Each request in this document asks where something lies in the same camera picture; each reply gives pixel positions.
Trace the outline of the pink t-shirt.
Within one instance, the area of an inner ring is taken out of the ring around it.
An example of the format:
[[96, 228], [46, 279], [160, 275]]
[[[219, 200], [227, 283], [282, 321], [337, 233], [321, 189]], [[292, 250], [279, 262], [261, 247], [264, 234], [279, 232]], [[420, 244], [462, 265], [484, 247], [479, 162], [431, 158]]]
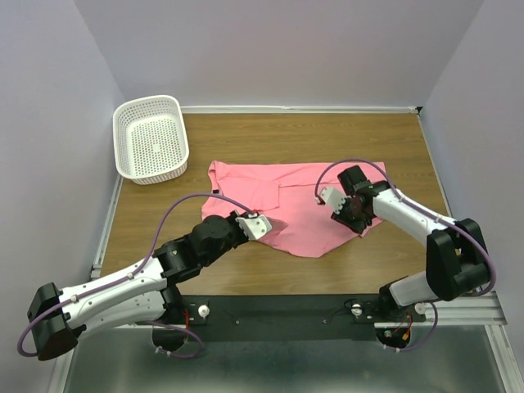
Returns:
[[234, 165], [214, 160], [208, 176], [214, 192], [286, 225], [263, 236], [262, 243], [291, 255], [319, 258], [359, 237], [331, 219], [331, 209], [314, 199], [316, 181], [327, 167], [326, 162]]

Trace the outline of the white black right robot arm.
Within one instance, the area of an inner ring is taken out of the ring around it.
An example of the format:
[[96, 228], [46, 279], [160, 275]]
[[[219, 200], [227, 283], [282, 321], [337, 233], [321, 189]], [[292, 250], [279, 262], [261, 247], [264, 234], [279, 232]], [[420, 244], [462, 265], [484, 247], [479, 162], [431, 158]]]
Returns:
[[393, 321], [411, 305], [451, 301], [491, 282], [493, 269], [477, 222], [439, 215], [387, 180], [372, 182], [359, 166], [343, 170], [337, 178], [341, 186], [324, 187], [318, 197], [332, 209], [333, 220], [361, 234], [375, 219], [382, 219], [425, 248], [421, 273], [380, 288], [376, 304], [382, 318]]

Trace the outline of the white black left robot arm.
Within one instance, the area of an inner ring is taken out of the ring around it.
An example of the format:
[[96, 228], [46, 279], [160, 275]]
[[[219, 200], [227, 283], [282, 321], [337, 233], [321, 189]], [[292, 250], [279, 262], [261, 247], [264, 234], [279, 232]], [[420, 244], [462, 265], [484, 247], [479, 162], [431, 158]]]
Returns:
[[[55, 359], [98, 328], [125, 323], [173, 323], [183, 302], [177, 285], [197, 277], [230, 250], [280, 233], [287, 223], [254, 213], [210, 215], [190, 233], [153, 246], [142, 260], [98, 280], [58, 288], [38, 288], [28, 312], [28, 327], [17, 342], [20, 355], [40, 361]], [[34, 352], [24, 349], [27, 336]]]

